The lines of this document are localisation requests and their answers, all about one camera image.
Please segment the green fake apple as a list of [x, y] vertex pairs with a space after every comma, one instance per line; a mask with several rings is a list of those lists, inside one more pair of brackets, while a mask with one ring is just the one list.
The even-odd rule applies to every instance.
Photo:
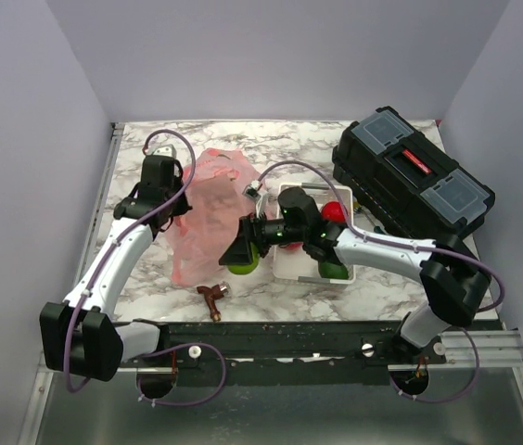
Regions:
[[252, 261], [247, 264], [231, 264], [227, 266], [227, 269], [230, 273], [236, 275], [246, 275], [252, 273], [259, 265], [260, 255], [259, 251], [255, 245], [250, 244]]

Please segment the red fake apple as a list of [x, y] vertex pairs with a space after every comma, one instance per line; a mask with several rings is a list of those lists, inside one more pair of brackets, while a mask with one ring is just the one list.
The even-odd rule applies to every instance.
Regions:
[[300, 248], [301, 246], [302, 246], [302, 242], [292, 242], [292, 243], [286, 243], [286, 244], [279, 245], [279, 247], [281, 249], [286, 250], [286, 251], [293, 251], [293, 250]]

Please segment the pink plastic bag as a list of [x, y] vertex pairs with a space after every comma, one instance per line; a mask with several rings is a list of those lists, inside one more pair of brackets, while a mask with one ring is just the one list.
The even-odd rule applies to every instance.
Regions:
[[221, 270], [219, 259], [235, 240], [238, 220], [255, 204], [243, 191], [260, 173], [239, 150], [208, 148], [195, 165], [184, 167], [194, 177], [186, 189], [192, 207], [166, 232], [172, 249], [171, 281], [195, 286]]

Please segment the green fake lime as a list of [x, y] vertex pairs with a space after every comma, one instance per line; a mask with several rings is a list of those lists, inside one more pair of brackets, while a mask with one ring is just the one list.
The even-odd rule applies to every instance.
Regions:
[[345, 265], [323, 261], [318, 263], [317, 269], [324, 279], [349, 280], [349, 271]]

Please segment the red fake pomegranate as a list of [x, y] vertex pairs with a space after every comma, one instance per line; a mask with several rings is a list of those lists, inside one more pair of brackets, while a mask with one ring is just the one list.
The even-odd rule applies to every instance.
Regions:
[[337, 201], [329, 201], [321, 208], [321, 215], [329, 221], [344, 223], [347, 220], [348, 210]]

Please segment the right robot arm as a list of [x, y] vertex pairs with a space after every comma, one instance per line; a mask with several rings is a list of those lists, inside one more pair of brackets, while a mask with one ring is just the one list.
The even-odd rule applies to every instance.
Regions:
[[490, 286], [490, 272], [457, 237], [438, 242], [371, 234], [325, 218], [299, 186], [280, 192], [279, 216], [270, 219], [258, 183], [248, 185], [243, 194], [254, 202], [255, 210], [240, 218], [236, 238], [219, 259], [222, 266], [250, 266], [273, 246], [299, 243], [319, 263], [367, 266], [423, 286], [426, 302], [403, 319], [390, 343], [400, 362], [414, 362], [431, 339], [447, 329], [470, 326]]

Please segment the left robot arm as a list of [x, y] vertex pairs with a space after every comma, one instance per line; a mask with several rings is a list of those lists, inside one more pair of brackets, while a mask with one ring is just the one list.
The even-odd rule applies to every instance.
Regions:
[[83, 278], [60, 303], [48, 302], [39, 321], [45, 364], [51, 370], [109, 381], [123, 362], [140, 356], [151, 366], [171, 352], [161, 326], [116, 325], [115, 307], [134, 266], [158, 233], [190, 211], [181, 163], [169, 154], [148, 155], [139, 182], [113, 211], [108, 237]]

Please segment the brown toy faucet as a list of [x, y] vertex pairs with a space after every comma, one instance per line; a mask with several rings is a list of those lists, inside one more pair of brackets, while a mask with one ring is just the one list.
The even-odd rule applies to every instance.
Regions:
[[198, 286], [196, 291], [204, 298], [210, 313], [210, 319], [214, 323], [222, 320], [222, 315], [216, 306], [216, 301], [223, 299], [230, 293], [230, 286], [226, 282], [221, 282], [214, 286]]

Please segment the white perforated plastic basket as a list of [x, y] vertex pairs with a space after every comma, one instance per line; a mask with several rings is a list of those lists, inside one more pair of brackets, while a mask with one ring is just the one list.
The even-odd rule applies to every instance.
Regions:
[[[297, 186], [315, 201], [319, 210], [325, 204], [338, 200], [327, 184], [286, 182], [279, 185], [278, 193], [281, 194], [284, 190]], [[347, 266], [346, 269], [346, 275], [330, 273], [328, 277], [323, 277], [320, 274], [319, 263], [308, 256], [302, 246], [274, 249], [272, 271], [276, 280], [305, 285], [348, 286], [355, 282], [356, 272], [353, 266]]]

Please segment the black plastic toolbox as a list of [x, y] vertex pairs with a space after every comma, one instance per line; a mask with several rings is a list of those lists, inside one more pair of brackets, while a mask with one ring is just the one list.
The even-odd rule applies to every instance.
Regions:
[[471, 235], [494, 192], [390, 106], [352, 122], [333, 148], [333, 177], [384, 225], [405, 238]]

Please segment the green handled screwdriver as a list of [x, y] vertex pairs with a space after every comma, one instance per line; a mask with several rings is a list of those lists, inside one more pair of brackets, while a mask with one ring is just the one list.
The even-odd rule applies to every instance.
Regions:
[[357, 200], [353, 203], [354, 222], [364, 230], [371, 230], [377, 234], [385, 234], [381, 223], [374, 217], [374, 215]]

